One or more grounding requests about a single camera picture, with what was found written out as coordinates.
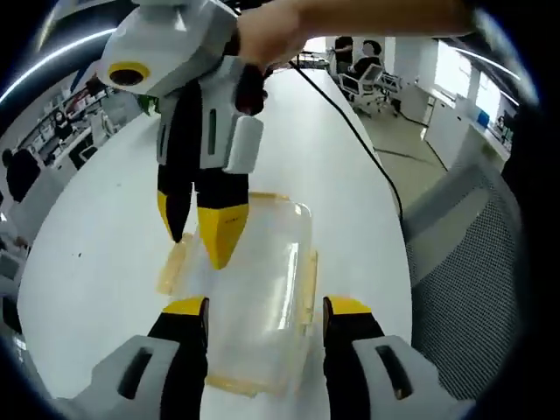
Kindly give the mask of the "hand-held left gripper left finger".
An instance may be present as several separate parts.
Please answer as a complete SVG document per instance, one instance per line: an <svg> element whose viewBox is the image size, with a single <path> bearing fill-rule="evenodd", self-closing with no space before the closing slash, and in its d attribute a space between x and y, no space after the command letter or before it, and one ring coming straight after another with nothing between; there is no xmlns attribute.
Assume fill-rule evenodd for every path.
<svg viewBox="0 0 560 420"><path fill-rule="evenodd" d="M209 298L168 304L92 371L91 419L199 419L207 376Z"/></svg>

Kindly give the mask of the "person's right hand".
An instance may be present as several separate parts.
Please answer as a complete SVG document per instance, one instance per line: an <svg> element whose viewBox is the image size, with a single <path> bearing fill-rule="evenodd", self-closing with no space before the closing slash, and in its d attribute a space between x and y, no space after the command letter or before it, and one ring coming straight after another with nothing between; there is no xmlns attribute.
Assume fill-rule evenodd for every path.
<svg viewBox="0 0 560 420"><path fill-rule="evenodd" d="M272 1L237 18L240 59L264 70L296 56L310 37L301 1Z"/></svg>

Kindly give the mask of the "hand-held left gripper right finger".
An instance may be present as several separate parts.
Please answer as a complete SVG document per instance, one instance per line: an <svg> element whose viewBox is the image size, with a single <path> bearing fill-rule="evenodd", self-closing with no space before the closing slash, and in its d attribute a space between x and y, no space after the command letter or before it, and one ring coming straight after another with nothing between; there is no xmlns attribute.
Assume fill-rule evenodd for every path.
<svg viewBox="0 0 560 420"><path fill-rule="evenodd" d="M331 419L438 419L438 371L371 309L342 296L323 298L324 376Z"/></svg>

